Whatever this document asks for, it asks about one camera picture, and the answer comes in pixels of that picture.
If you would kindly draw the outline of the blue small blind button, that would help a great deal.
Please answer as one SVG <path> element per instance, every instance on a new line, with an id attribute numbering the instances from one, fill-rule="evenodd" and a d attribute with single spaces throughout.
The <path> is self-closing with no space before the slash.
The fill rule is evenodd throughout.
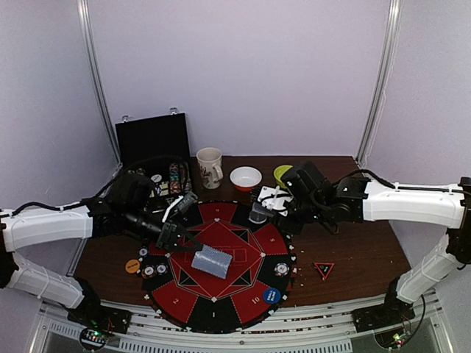
<path id="1" fill-rule="evenodd" d="M 267 288 L 263 292 L 263 300 L 267 304 L 277 304 L 281 300 L 281 292 L 277 288 Z"/>

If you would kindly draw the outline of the orange big blind button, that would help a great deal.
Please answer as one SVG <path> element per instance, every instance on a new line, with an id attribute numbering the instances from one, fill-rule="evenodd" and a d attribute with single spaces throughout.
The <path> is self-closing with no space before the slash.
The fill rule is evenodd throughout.
<path id="1" fill-rule="evenodd" d="M 136 259 L 128 260 L 125 264 L 125 271 L 128 274 L 137 274 L 141 269 L 141 262 Z"/>

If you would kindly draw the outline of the clear dealer button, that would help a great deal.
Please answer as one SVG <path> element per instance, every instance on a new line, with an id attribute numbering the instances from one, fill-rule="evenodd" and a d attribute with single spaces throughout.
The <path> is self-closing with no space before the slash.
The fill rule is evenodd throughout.
<path id="1" fill-rule="evenodd" d="M 254 224 L 263 224 L 267 220 L 267 216 L 263 213 L 252 210 L 249 213 L 249 221 Z"/>

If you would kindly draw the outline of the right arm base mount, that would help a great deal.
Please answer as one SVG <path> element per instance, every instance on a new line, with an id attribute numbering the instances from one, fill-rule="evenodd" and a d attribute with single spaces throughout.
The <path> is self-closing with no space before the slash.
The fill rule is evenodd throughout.
<path id="1" fill-rule="evenodd" d="M 356 332 L 366 332 L 401 324 L 403 319 L 415 318 L 412 304 L 402 301 L 382 303 L 352 311 Z"/>

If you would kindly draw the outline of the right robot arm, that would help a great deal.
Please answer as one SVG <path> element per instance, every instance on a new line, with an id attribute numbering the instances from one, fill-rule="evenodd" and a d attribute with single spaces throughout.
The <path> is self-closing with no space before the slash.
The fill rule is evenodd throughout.
<path id="1" fill-rule="evenodd" d="M 382 324 L 393 324 L 418 298 L 452 270 L 470 264 L 470 178 L 457 184 L 391 183 L 366 169 L 330 182 L 311 162 L 281 177 L 286 191 L 272 188 L 258 201 L 298 224 L 321 223 L 336 232 L 342 221 L 411 221 L 437 224 L 445 235 L 419 265 L 393 280 L 378 307 Z"/>

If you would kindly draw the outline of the grey card deck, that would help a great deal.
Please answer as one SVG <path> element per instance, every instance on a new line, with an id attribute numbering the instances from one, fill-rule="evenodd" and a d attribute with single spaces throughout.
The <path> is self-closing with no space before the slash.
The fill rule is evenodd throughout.
<path id="1" fill-rule="evenodd" d="M 191 267 L 220 279 L 226 279 L 232 259 L 231 254 L 203 245 L 201 250 L 195 252 Z"/>

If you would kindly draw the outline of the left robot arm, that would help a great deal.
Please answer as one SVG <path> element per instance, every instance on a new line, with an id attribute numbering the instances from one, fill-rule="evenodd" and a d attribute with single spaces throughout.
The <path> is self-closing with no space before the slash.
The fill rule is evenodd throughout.
<path id="1" fill-rule="evenodd" d="M 147 210 L 154 182 L 140 174 L 124 174 L 99 194 L 65 206 L 30 202 L 1 212 L 1 287 L 22 290 L 76 309 L 91 327 L 101 325 L 105 309 L 85 282 L 32 263 L 18 250 L 66 239 L 100 238 L 131 232 L 168 252 L 183 252 L 178 241 L 185 228 L 173 221 L 198 198 L 193 192 L 178 196 L 161 214 Z"/>

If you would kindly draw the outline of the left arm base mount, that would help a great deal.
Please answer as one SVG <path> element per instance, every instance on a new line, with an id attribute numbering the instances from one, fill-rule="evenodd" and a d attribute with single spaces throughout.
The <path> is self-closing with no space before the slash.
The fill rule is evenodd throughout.
<path id="1" fill-rule="evenodd" d="M 132 313 L 97 304 L 81 304 L 76 309 L 66 309 L 68 320 L 100 333 L 126 334 Z"/>

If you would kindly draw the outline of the stack of poker chips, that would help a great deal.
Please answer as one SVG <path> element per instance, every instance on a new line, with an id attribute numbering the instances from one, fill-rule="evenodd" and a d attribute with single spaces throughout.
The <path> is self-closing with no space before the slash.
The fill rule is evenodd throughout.
<path id="1" fill-rule="evenodd" d="M 290 267 L 287 263 L 277 263 L 274 267 L 274 274 L 276 277 L 285 277 L 288 275 Z"/>

